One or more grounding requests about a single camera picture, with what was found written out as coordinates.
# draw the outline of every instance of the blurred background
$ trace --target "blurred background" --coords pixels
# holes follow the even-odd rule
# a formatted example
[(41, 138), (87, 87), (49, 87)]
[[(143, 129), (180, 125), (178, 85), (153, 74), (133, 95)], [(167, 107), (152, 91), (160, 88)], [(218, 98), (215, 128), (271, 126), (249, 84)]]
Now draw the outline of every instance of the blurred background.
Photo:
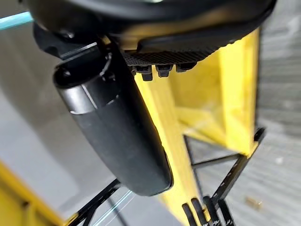
[[(2, 0), (0, 18), (23, 12)], [(32, 24), (0, 32), (0, 159), (67, 219), (114, 180), (69, 115), (52, 83), (58, 60), (40, 51)], [(261, 33), (257, 121), (268, 133), (227, 200), (238, 226), (301, 222), (301, 2), (278, 0)], [(228, 151), (189, 139), (193, 161)], [(233, 162), (198, 170), (212, 194)], [(250, 200), (262, 202), (260, 209)], [(116, 211), (101, 217), (120, 203)], [(118, 190), (95, 225), (180, 225), (156, 198)]]

